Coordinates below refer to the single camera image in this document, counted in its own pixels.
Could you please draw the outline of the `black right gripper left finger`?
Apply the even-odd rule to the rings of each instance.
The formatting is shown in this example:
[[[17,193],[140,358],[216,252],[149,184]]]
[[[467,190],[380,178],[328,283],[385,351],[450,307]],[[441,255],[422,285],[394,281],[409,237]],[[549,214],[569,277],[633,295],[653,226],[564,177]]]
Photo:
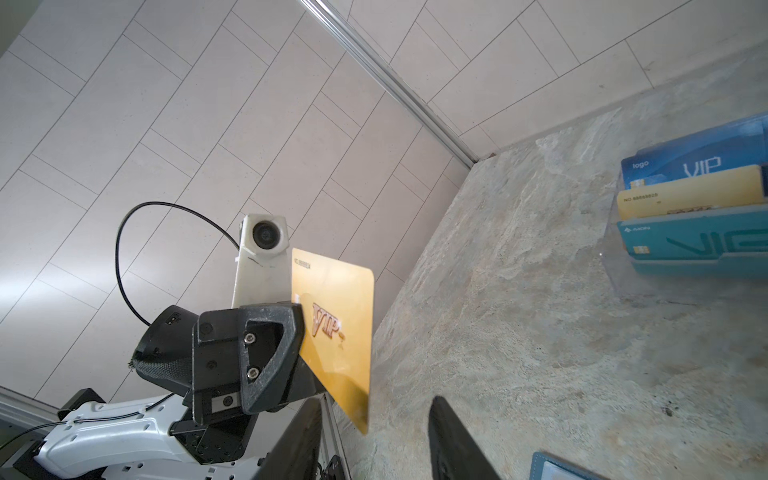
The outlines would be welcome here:
[[[321,402],[310,398],[303,403],[273,450],[265,457],[254,479],[315,479],[321,439]]]

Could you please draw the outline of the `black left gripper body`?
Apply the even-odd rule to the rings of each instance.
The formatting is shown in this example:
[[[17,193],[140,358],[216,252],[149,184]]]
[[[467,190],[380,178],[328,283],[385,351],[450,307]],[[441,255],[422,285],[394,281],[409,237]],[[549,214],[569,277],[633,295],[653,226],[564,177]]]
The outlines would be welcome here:
[[[243,414],[239,348],[244,310],[208,311],[193,330],[193,419],[209,425]]]

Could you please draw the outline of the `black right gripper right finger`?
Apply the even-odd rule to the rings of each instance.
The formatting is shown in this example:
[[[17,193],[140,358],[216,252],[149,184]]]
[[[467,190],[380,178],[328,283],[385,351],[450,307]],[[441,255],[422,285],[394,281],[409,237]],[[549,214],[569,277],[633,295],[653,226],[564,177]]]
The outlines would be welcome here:
[[[428,415],[432,478],[452,480],[499,480],[448,401],[436,396]]]

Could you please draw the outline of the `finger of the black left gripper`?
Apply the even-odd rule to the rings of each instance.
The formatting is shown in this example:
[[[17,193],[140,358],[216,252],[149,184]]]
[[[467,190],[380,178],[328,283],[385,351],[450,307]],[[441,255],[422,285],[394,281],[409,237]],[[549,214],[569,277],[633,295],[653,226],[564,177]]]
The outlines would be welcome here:
[[[305,334],[300,305],[281,302],[241,307],[238,321],[244,413],[275,412],[325,391],[300,356]]]

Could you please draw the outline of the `blue-grey card holder wallet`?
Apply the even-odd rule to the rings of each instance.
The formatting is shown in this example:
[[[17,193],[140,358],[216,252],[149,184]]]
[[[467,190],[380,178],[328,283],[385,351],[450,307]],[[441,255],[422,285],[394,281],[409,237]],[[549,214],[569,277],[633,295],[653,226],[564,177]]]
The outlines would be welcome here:
[[[576,464],[543,451],[532,456],[529,480],[604,480],[600,476]]]

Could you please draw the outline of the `gold VIP card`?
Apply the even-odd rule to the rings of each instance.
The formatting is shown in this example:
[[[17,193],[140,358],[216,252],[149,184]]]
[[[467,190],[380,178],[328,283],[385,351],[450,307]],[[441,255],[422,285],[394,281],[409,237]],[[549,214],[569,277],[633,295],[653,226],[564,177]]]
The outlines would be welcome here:
[[[295,248],[291,299],[305,324],[300,356],[361,434],[369,430],[373,272]]]

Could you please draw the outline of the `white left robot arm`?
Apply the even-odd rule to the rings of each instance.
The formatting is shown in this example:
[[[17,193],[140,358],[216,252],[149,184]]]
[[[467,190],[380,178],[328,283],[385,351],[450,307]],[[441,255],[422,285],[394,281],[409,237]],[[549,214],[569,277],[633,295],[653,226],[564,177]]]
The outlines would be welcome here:
[[[136,374],[165,395],[107,403],[79,391],[59,423],[31,449],[33,465],[57,479],[136,471],[152,461],[236,466],[261,414],[322,392],[299,350],[302,308],[279,302],[197,315],[166,308],[135,348]]]

